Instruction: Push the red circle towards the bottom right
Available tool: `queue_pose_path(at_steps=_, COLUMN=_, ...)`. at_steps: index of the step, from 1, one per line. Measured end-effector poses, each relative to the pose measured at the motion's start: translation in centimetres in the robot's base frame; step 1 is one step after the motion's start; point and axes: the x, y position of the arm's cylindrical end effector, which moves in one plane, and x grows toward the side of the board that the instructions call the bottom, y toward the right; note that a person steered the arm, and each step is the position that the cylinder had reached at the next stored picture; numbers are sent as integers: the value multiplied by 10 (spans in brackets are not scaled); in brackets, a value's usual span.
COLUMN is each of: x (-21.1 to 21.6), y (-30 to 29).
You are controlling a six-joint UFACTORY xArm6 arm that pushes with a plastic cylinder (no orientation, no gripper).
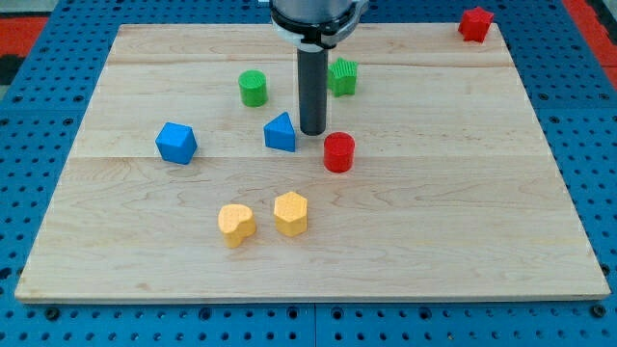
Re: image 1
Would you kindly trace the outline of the grey robot arm flange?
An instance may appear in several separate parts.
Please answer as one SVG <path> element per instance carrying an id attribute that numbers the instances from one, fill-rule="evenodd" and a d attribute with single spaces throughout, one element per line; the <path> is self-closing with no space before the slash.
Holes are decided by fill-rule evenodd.
<path id="1" fill-rule="evenodd" d="M 284 41 L 308 53 L 335 48 L 352 35 L 367 0 L 272 0 L 272 25 Z"/>

